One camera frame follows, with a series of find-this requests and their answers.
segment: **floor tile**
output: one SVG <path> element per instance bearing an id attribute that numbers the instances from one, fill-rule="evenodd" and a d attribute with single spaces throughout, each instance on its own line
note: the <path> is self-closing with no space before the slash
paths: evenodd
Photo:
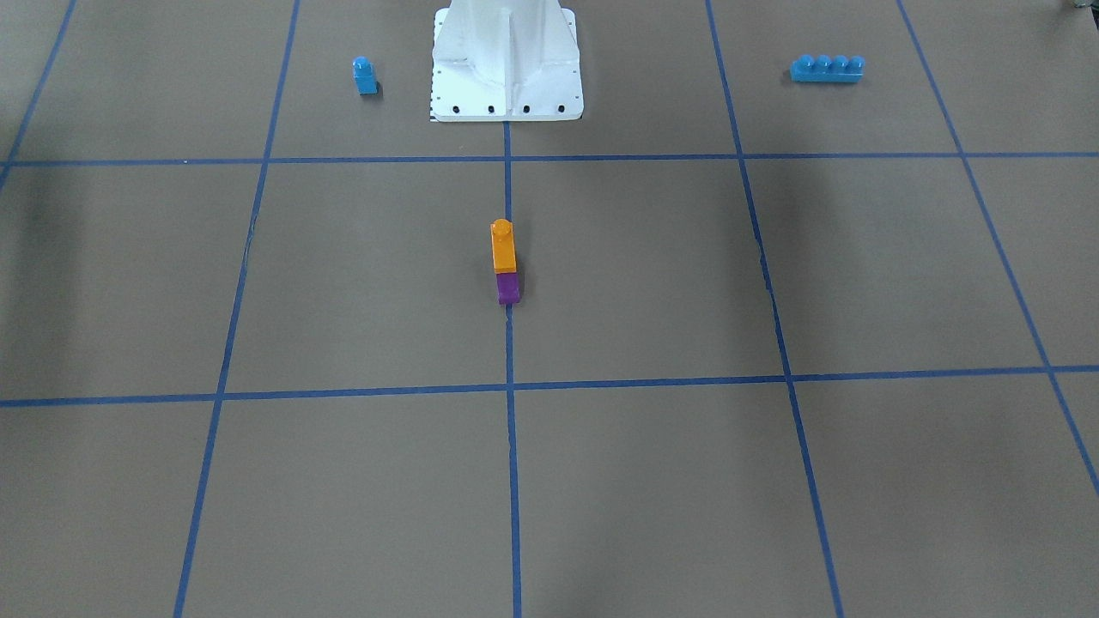
<path id="1" fill-rule="evenodd" d="M 1099 464 L 1099 373 L 1057 376 L 1092 465 Z"/>
<path id="2" fill-rule="evenodd" d="M 1099 100 L 1087 11 L 1061 0 L 904 5 L 966 151 L 1096 151 L 1099 123 L 1081 111 Z"/>
<path id="3" fill-rule="evenodd" d="M 501 155 L 503 129 L 431 122 L 435 11 L 445 0 L 303 2 L 279 112 L 276 156 Z M 351 64 L 380 84 L 359 97 Z"/>
<path id="4" fill-rule="evenodd" d="M 713 4 L 745 152 L 955 151 L 895 3 L 840 0 L 829 18 L 796 0 Z M 861 55 L 865 77 L 796 84 L 803 54 Z"/>
<path id="5" fill-rule="evenodd" d="M 584 118 L 513 124 L 514 154 L 733 152 L 702 2 L 566 5 L 576 13 Z"/>
<path id="6" fill-rule="evenodd" d="M 79 2 L 20 158 L 262 156 L 289 24 L 281 0 Z"/>
<path id="7" fill-rule="evenodd" d="M 502 176 L 492 163 L 273 167 L 230 388 L 503 382 L 488 230 Z"/>
<path id="8" fill-rule="evenodd" d="M 0 410 L 4 616 L 170 616 L 210 404 Z"/>
<path id="9" fill-rule="evenodd" d="M 0 155 L 7 158 L 65 18 L 67 0 L 4 2 L 0 16 Z"/>
<path id="10" fill-rule="evenodd" d="M 523 614 L 830 616 L 781 385 L 515 396 Z"/>
<path id="11" fill-rule="evenodd" d="M 502 394 L 230 402 L 187 616 L 510 616 Z"/>
<path id="12" fill-rule="evenodd" d="M 1041 363 L 961 162 L 748 169 L 795 373 Z"/>
<path id="13" fill-rule="evenodd" d="M 522 163 L 512 175 L 517 379 L 781 373 L 734 162 Z"/>
<path id="14" fill-rule="evenodd" d="M 1099 159 L 972 159 L 1054 364 L 1099 363 Z"/>
<path id="15" fill-rule="evenodd" d="M 1091 616 L 1095 489 L 1045 376 L 798 386 L 846 615 Z"/>
<path id="16" fill-rule="evenodd" d="M 0 396 L 210 393 L 254 166 L 19 168 L 0 195 Z"/>

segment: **blue block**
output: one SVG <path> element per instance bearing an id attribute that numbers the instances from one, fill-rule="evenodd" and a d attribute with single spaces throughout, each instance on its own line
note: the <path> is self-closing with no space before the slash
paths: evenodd
<path id="1" fill-rule="evenodd" d="M 366 56 L 359 56 L 351 64 L 352 77 L 355 78 L 355 86 L 358 87 L 359 95 L 377 95 L 378 80 L 374 78 L 374 65 Z"/>
<path id="2" fill-rule="evenodd" d="M 855 56 L 850 60 L 846 56 L 836 56 L 834 59 L 820 56 L 814 60 L 812 56 L 806 54 L 790 65 L 790 79 L 854 84 L 863 78 L 866 60 L 863 56 Z"/>

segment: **orange block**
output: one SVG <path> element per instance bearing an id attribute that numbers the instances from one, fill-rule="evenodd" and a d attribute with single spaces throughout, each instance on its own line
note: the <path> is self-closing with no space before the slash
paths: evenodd
<path id="1" fill-rule="evenodd" d="M 514 273 L 515 235 L 511 231 L 511 221 L 497 219 L 489 227 L 492 231 L 492 267 L 496 273 Z"/>

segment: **blue grid line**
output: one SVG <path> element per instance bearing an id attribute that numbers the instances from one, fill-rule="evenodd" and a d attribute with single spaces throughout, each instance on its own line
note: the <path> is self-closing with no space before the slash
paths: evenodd
<path id="1" fill-rule="evenodd" d="M 959 158 L 953 153 L 744 153 L 750 161 L 790 161 L 806 158 Z M 986 152 L 965 153 L 969 158 L 1099 158 L 1099 152 Z M 513 155 L 515 163 L 596 162 L 596 161 L 732 161 L 740 158 L 736 153 L 656 153 L 656 154 L 591 154 L 591 155 Z M 315 157 L 270 157 L 270 165 L 328 165 L 328 164 L 371 164 L 371 163 L 502 163 L 502 155 L 454 155 L 454 156 L 315 156 Z M 0 165 L 11 167 L 148 167 L 184 165 L 262 165 L 264 158 L 102 158 L 102 159 L 54 159 L 11 161 Z"/>
<path id="2" fill-rule="evenodd" d="M 511 221 L 511 123 L 503 123 L 503 218 Z M 523 617 L 523 569 L 519 526 L 519 439 L 515 431 L 515 345 L 512 306 L 504 307 L 504 382 L 508 402 L 508 485 L 511 496 L 511 614 Z"/>
<path id="3" fill-rule="evenodd" d="M 202 468 L 199 473 L 199 483 L 195 492 L 195 509 L 191 512 L 191 525 L 187 534 L 187 547 L 184 551 L 184 564 L 179 572 L 179 588 L 176 592 L 176 604 L 173 611 L 174 618 L 182 618 L 184 604 L 187 600 L 187 586 L 190 583 L 191 565 L 195 560 L 195 548 L 198 543 L 199 525 L 202 520 L 202 505 L 206 500 L 207 483 L 210 478 L 210 465 L 213 461 L 214 445 L 218 440 L 218 427 L 221 422 L 221 408 L 224 401 L 225 385 L 229 382 L 229 367 L 233 360 L 233 344 L 236 339 L 236 325 L 241 317 L 241 305 L 244 300 L 244 287 L 248 276 L 248 254 L 252 251 L 252 242 L 256 233 L 256 220 L 259 217 L 259 207 L 263 203 L 264 186 L 267 181 L 268 161 L 271 155 L 271 146 L 275 142 L 275 129 L 278 124 L 278 112 L 282 101 L 282 90 L 286 87 L 286 74 L 290 67 L 290 53 L 293 49 L 293 35 L 298 25 L 298 11 L 301 8 L 301 0 L 293 0 L 293 8 L 290 12 L 290 25 L 287 29 L 286 47 L 282 51 L 282 65 L 279 69 L 278 86 L 275 88 L 275 101 L 271 103 L 270 122 L 267 128 L 267 143 L 264 146 L 263 165 L 259 168 L 259 178 L 256 180 L 256 195 L 252 203 L 252 217 L 248 221 L 248 232 L 244 241 L 244 255 L 241 257 L 241 271 L 236 282 L 236 293 L 233 298 L 233 311 L 229 320 L 229 332 L 225 335 L 225 353 L 222 358 L 221 373 L 218 377 L 218 391 L 215 393 L 213 411 L 210 413 L 210 429 L 207 433 L 206 450 L 202 453 Z"/>
<path id="4" fill-rule="evenodd" d="M 748 216 L 752 219 L 752 233 L 759 247 L 759 269 L 763 272 L 764 285 L 767 295 L 770 297 L 770 310 L 775 320 L 775 340 L 778 344 L 778 354 L 782 361 L 782 376 L 786 382 L 787 396 L 790 399 L 790 410 L 793 415 L 793 426 L 798 433 L 798 445 L 801 449 L 801 463 L 806 471 L 806 482 L 809 487 L 809 498 L 813 507 L 813 517 L 817 520 L 817 534 L 820 539 L 821 554 L 824 559 L 824 569 L 828 573 L 829 588 L 832 593 L 832 605 L 835 609 L 836 618 L 844 618 L 843 598 L 840 594 L 840 583 L 835 574 L 835 563 L 832 560 L 832 548 L 829 543 L 828 527 L 824 523 L 824 511 L 821 507 L 820 494 L 817 488 L 817 475 L 813 472 L 812 457 L 809 454 L 809 441 L 806 438 L 804 424 L 801 421 L 801 407 L 798 404 L 798 393 L 795 387 L 793 376 L 790 371 L 790 358 L 786 351 L 786 339 L 782 335 L 782 320 L 778 312 L 778 301 L 775 298 L 775 287 L 771 285 L 770 268 L 767 266 L 767 251 L 764 247 L 763 233 L 759 230 L 759 219 L 756 216 L 755 199 L 752 196 L 752 183 L 748 179 L 747 162 L 744 158 L 744 148 L 741 144 L 741 132 L 736 124 L 736 110 L 733 106 L 732 90 L 729 86 L 729 76 L 725 73 L 725 60 L 721 53 L 721 40 L 718 36 L 718 23 L 713 16 L 713 4 L 711 0 L 706 0 L 707 18 L 710 21 L 710 36 L 713 40 L 713 55 L 718 62 L 718 73 L 721 75 L 721 87 L 725 95 L 725 108 L 729 111 L 729 124 L 733 133 L 733 144 L 736 147 L 737 165 L 741 170 L 741 181 L 744 185 L 744 199 L 747 202 Z"/>
<path id="5" fill-rule="evenodd" d="M 76 0 L 69 0 L 69 4 L 65 9 L 65 15 L 62 18 L 62 23 L 57 26 L 57 37 L 54 38 L 54 46 L 49 48 L 49 56 L 46 57 L 46 64 L 42 67 L 38 84 L 34 87 L 34 93 L 31 95 L 31 102 L 27 103 L 26 111 L 23 112 L 23 120 L 19 123 L 19 132 L 15 133 L 15 139 L 11 143 L 11 150 L 8 151 L 8 165 L 3 168 L 3 172 L 0 172 L 0 191 L 8 184 L 11 164 L 19 156 L 19 148 L 23 145 L 23 137 L 26 136 L 27 128 L 31 126 L 31 118 L 34 115 L 35 108 L 38 107 L 38 99 L 42 97 L 42 90 L 46 87 L 46 80 L 49 79 L 49 71 L 54 69 L 54 62 L 57 60 L 57 53 L 60 52 L 62 42 L 65 41 L 65 34 L 68 32 L 68 24 L 73 20 L 73 11 L 75 10 Z"/>
<path id="6" fill-rule="evenodd" d="M 1054 365 L 1058 374 L 1099 373 L 1099 365 Z M 796 383 L 861 382 L 881 379 L 933 379 L 951 377 L 981 377 L 1004 375 L 1044 375 L 1043 366 L 976 367 L 968 369 L 907 369 L 886 372 L 853 372 L 829 374 L 792 374 Z M 721 386 L 746 384 L 785 384 L 785 375 L 745 375 L 713 377 L 667 377 L 637 379 L 586 379 L 557 382 L 515 382 L 511 388 L 521 390 L 584 390 L 602 388 L 656 388 L 678 386 Z M 184 393 L 167 395 L 121 395 L 101 397 L 55 397 L 44 399 L 0 399 L 0 408 L 52 408 L 66 406 L 112 406 L 132 404 L 174 404 L 186 401 L 267 401 L 275 399 L 322 399 L 340 397 L 395 397 L 403 395 L 446 395 L 462 393 L 506 393 L 507 383 L 451 384 L 439 386 L 378 386 L 364 388 L 323 388 L 313 390 L 241 390 L 222 395 L 215 393 Z"/>
<path id="7" fill-rule="evenodd" d="M 931 71 L 931 65 L 928 64 L 928 57 L 924 55 L 923 47 L 920 45 L 920 38 L 915 34 L 915 27 L 912 25 L 912 20 L 909 19 L 908 11 L 904 9 L 903 0 L 897 0 L 897 8 L 900 10 L 901 19 L 904 20 L 904 26 L 908 29 L 908 34 L 912 38 L 912 45 L 915 47 L 915 53 L 920 57 L 920 64 L 923 65 L 923 71 L 928 76 L 928 82 L 931 85 L 931 90 L 935 95 L 935 100 L 939 101 L 939 109 L 942 111 L 943 119 L 946 121 L 946 128 L 951 132 L 954 145 L 957 148 L 958 154 L 962 155 L 962 165 L 965 166 L 966 176 L 969 177 L 969 186 L 973 188 L 973 194 L 977 198 L 977 206 L 980 208 L 980 213 L 985 218 L 985 225 L 988 228 L 988 233 L 992 238 L 992 244 L 996 245 L 996 252 L 1000 256 L 1000 263 L 1003 265 L 1003 272 L 1007 274 L 1008 280 L 1011 283 L 1011 289 L 1014 291 L 1019 309 L 1022 311 L 1023 319 L 1026 321 L 1026 328 L 1030 330 L 1031 339 L 1034 341 L 1034 347 L 1037 349 L 1039 356 L 1042 360 L 1042 366 L 1050 378 L 1050 386 L 1053 387 L 1054 395 L 1057 397 L 1057 404 L 1061 406 L 1061 412 L 1065 417 L 1065 423 L 1068 426 L 1068 431 L 1073 435 L 1073 441 L 1076 443 L 1077 451 L 1079 451 L 1080 460 L 1084 462 L 1084 467 L 1087 471 L 1088 476 L 1091 478 L 1091 487 L 1096 495 L 1099 496 L 1099 475 L 1096 474 L 1096 467 L 1091 462 L 1091 455 L 1088 453 L 1087 445 L 1084 444 L 1080 430 L 1076 426 L 1076 419 L 1073 418 L 1073 412 L 1068 408 L 1068 402 L 1065 400 L 1065 396 L 1061 390 L 1061 384 L 1057 382 L 1057 374 L 1053 369 L 1045 345 L 1042 343 L 1042 338 L 1039 335 L 1034 318 L 1030 312 L 1030 308 L 1026 306 L 1026 299 L 1023 297 L 1022 287 L 1020 287 L 1019 280 L 1015 278 L 1014 269 L 1011 267 L 1011 262 L 1008 260 L 1008 253 L 1003 249 L 1003 243 L 1000 241 L 1000 234 L 996 231 L 996 224 L 992 222 L 992 216 L 988 210 L 988 206 L 985 203 L 985 196 L 981 194 L 980 186 L 977 184 L 977 177 L 973 173 L 973 166 L 969 165 L 968 155 L 966 154 L 965 148 L 962 147 L 962 140 L 958 137 L 957 130 L 954 128 L 954 121 L 951 119 L 951 114 L 946 110 L 946 101 L 943 99 L 943 95 L 939 89 L 939 84 L 935 81 L 935 76 Z"/>

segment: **small blue block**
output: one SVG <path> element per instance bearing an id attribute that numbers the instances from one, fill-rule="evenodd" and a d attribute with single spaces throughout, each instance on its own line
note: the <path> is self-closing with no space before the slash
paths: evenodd
<path id="1" fill-rule="evenodd" d="M 790 79 L 795 81 L 832 81 L 854 84 L 863 78 L 863 67 L 866 60 L 863 56 L 847 59 L 846 56 L 830 58 L 820 56 L 815 60 L 809 54 L 793 60 L 790 65 Z"/>
<path id="2" fill-rule="evenodd" d="M 355 86 L 358 87 L 359 95 L 377 95 L 378 80 L 374 78 L 374 65 L 366 56 L 359 56 L 352 63 L 352 77 L 355 78 Z"/>

